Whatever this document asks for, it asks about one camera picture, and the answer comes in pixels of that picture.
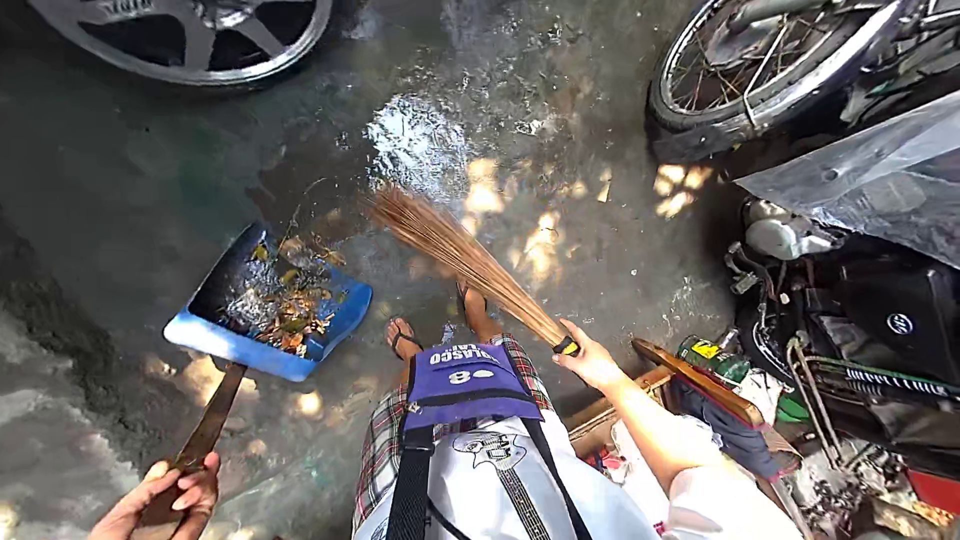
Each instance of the guitar graphic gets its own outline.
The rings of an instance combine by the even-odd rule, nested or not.
[[[550,534],[534,508],[530,495],[514,471],[514,467],[527,455],[527,449],[516,443],[516,435],[483,431],[464,433],[453,441],[453,450],[473,454],[474,469],[481,463],[492,464],[530,539],[550,540]]]

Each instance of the concrete ground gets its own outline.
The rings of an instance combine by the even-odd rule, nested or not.
[[[199,95],[0,33],[0,513],[16,516],[0,522],[17,524],[4,538],[83,537],[179,449],[220,373],[161,330],[255,219],[317,235],[374,300],[307,381],[252,373],[241,388],[208,533],[348,536],[368,414],[401,368],[387,318],[407,316],[425,344],[447,323],[469,339],[453,283],[361,215],[383,179],[462,216],[629,372],[633,334],[675,348],[723,330],[739,193],[700,171],[655,190],[644,133],[654,63],[690,8],[371,0],[297,73]],[[503,322],[562,415],[597,397]]]

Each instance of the dustpan handle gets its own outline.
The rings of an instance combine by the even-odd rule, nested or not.
[[[209,454],[224,428],[224,422],[233,406],[240,382],[247,372],[247,366],[229,362],[227,374],[217,386],[217,391],[206,404],[204,415],[193,429],[183,449],[177,454],[172,469],[180,469],[185,475],[200,471],[204,467],[204,458]],[[180,526],[184,512],[171,509],[171,505],[183,494],[176,484],[157,495],[143,511],[132,540],[168,540]]]

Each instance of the plastic cover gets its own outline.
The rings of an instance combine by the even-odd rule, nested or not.
[[[960,91],[737,183],[960,268]]]

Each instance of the hand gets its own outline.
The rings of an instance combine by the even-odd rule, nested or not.
[[[170,469],[166,461],[158,461],[147,471],[140,485],[125,495],[97,525],[93,526],[87,540],[127,540],[130,538],[140,514],[150,502],[174,483],[184,491],[171,505],[174,510],[183,510],[185,516],[173,536],[173,540],[196,540],[204,531],[206,522],[217,503],[217,472],[220,457],[211,452],[204,458],[204,469],[181,478],[180,471]]]
[[[630,380],[616,365],[603,345],[590,339],[584,331],[570,321],[561,319],[560,323],[570,331],[570,335],[582,350],[577,356],[553,355],[553,361],[576,373],[584,382],[604,393],[615,384]]]

